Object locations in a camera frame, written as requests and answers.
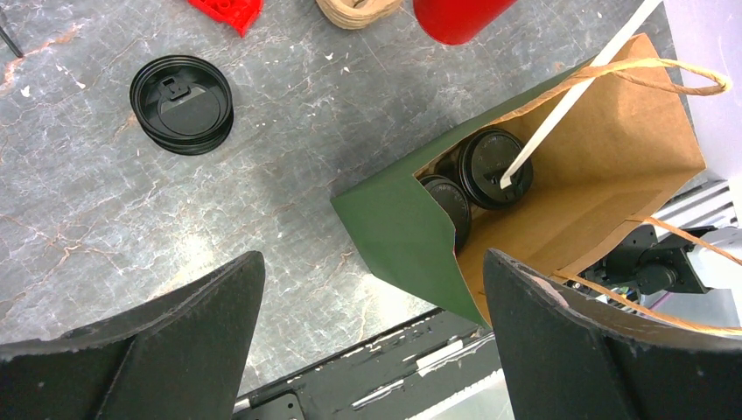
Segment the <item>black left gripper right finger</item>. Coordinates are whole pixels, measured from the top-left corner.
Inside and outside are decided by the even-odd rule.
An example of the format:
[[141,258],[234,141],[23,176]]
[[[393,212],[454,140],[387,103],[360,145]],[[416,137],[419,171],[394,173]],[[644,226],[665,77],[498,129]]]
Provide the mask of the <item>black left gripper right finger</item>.
[[516,418],[740,418],[739,340],[623,312],[496,249],[483,281]]

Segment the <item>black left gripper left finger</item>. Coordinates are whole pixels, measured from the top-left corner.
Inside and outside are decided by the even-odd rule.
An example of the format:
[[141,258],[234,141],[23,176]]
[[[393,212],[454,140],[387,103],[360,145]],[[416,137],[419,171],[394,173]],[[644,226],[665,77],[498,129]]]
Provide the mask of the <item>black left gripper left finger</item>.
[[250,251],[56,339],[2,345],[2,418],[229,419],[265,277]]

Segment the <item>single white straw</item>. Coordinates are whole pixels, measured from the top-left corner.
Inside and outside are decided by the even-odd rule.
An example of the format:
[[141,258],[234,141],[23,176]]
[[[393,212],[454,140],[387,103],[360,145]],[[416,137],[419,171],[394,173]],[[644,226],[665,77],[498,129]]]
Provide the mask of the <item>single white straw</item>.
[[[606,46],[595,57],[586,70],[594,69],[608,65],[620,48],[629,40],[641,24],[649,17],[662,0],[646,0],[641,3],[637,11],[628,19],[628,21],[617,31],[610,39]],[[566,113],[584,94],[589,86],[594,82],[595,76],[588,77],[585,81],[580,81],[571,87],[563,96],[561,101],[549,113],[541,123],[534,135],[528,140],[514,162],[505,170],[500,177],[499,186],[505,189],[512,185],[512,177],[526,163],[527,159],[543,142],[546,136],[557,126]]]

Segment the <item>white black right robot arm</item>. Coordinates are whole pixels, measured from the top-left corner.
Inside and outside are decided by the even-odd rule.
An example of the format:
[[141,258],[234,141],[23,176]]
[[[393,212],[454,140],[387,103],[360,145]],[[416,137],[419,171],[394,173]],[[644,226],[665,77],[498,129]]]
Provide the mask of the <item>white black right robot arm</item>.
[[741,326],[741,265],[658,227],[637,227],[579,275],[661,314]]

